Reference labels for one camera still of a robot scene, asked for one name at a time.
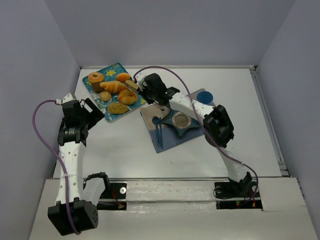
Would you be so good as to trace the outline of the metal serving tongs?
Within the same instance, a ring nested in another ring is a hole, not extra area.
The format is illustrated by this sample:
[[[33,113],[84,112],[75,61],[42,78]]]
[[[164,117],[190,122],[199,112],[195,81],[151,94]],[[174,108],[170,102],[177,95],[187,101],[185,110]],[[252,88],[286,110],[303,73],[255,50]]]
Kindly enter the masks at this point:
[[[164,98],[166,90],[162,87],[147,86],[143,91],[138,89],[135,92],[149,105],[155,105],[162,110],[166,105],[166,99]]]

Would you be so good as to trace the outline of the brown-crust bread slice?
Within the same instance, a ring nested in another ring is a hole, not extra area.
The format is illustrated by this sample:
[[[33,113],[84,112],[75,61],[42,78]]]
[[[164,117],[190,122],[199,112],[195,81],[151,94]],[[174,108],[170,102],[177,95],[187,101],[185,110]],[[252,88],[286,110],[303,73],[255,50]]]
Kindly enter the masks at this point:
[[[124,83],[132,91],[137,91],[139,89],[139,86],[135,82],[133,82],[132,80],[126,80]]]

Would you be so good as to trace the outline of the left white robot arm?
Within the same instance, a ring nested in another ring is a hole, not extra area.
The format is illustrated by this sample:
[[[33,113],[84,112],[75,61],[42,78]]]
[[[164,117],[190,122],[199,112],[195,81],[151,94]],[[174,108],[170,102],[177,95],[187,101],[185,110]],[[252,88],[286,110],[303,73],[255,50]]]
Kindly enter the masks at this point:
[[[60,182],[55,205],[47,215],[62,236],[80,234],[97,228],[97,205],[109,185],[104,172],[83,177],[83,160],[89,130],[104,114],[89,99],[77,100],[68,93],[61,101],[63,118],[58,132]]]

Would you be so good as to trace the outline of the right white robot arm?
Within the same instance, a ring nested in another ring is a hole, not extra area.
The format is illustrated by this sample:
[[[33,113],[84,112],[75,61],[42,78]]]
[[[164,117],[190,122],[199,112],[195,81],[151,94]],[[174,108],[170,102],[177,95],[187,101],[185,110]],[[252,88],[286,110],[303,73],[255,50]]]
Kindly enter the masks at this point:
[[[175,87],[166,87],[156,73],[134,77],[139,87],[138,93],[148,104],[181,112],[195,119],[200,124],[207,142],[214,146],[221,155],[228,173],[229,183],[225,192],[232,197],[242,197],[250,188],[252,176],[245,164],[235,159],[227,150],[227,144],[234,139],[234,126],[222,105],[212,106],[193,100]]]

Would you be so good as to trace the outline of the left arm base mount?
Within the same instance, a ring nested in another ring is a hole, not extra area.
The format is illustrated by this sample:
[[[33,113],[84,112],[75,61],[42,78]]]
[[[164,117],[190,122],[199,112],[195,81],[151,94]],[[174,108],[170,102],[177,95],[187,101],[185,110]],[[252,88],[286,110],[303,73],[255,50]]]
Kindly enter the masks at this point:
[[[126,182],[110,182],[105,172],[93,173],[83,180],[84,196],[101,211],[125,211],[127,209]]]

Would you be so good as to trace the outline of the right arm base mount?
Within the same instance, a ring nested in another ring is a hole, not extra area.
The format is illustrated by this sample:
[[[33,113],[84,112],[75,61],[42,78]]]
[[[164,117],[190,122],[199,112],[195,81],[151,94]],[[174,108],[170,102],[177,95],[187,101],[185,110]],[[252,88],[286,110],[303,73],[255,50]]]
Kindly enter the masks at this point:
[[[212,194],[218,210],[263,209],[257,182],[249,172],[240,182],[231,179],[215,182]]]

